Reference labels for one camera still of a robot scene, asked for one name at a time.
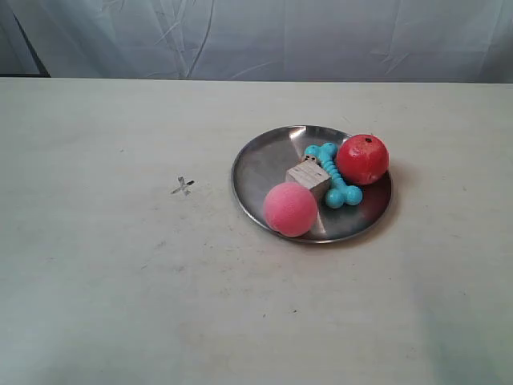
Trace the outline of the round stainless steel plate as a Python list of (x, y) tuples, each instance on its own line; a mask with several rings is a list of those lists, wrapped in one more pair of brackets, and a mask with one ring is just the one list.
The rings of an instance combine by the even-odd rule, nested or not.
[[(342, 145), (350, 134), (315, 125), (275, 128), (250, 140), (237, 154), (231, 171), (234, 197), (255, 224), (275, 236), (265, 222), (264, 200), (271, 188), (285, 180), (285, 172), (297, 164), (311, 144)], [(340, 209), (319, 208), (312, 230), (290, 240), (306, 244), (329, 244), (357, 237), (386, 217), (394, 202), (394, 184), (386, 172), (376, 183), (362, 188), (363, 201)]]

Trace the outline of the pink foam ball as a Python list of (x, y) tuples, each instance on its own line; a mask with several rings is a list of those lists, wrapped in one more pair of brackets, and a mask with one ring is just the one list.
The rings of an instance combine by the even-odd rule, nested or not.
[(317, 202), (313, 194), (297, 182), (273, 187), (263, 204), (266, 224), (286, 237), (299, 237), (313, 227), (317, 219)]

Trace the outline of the grey wooden cube block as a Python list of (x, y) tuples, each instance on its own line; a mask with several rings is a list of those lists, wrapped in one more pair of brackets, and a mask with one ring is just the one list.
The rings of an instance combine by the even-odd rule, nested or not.
[(329, 190), (331, 178), (316, 162), (305, 160), (288, 169), (285, 180), (302, 185), (320, 201)]

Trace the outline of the grey cross tape mark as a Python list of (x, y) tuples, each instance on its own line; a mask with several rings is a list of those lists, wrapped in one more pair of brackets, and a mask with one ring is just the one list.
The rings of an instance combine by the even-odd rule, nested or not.
[(187, 180), (184, 176), (178, 176), (177, 181), (179, 185), (174, 188), (170, 194), (174, 195), (177, 193), (183, 193), (185, 196), (188, 196), (191, 193), (190, 188), (195, 184), (195, 181)]

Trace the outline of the turquoise rubber bone toy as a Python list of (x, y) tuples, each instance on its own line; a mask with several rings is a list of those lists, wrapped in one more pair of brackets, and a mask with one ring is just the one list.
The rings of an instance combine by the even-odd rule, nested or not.
[(304, 150), (304, 156), (314, 156), (320, 167), (329, 175), (330, 187), (325, 194), (324, 202), (331, 209), (339, 209), (343, 205), (356, 206), (362, 202), (363, 193), (358, 186), (347, 185), (335, 164), (338, 147), (334, 143), (321, 146), (310, 145)]

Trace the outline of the red toy apple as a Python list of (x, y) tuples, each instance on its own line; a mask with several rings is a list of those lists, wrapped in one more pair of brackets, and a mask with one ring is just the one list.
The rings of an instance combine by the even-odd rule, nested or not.
[(335, 164), (344, 180), (356, 185), (377, 182), (388, 170), (389, 152), (376, 136), (359, 134), (347, 139), (337, 151)]

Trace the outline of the white backdrop cloth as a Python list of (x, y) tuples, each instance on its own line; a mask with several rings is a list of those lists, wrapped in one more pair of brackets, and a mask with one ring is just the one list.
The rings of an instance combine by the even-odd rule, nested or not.
[(509, 1), (4, 1), (1, 72), (249, 81), (512, 80)]

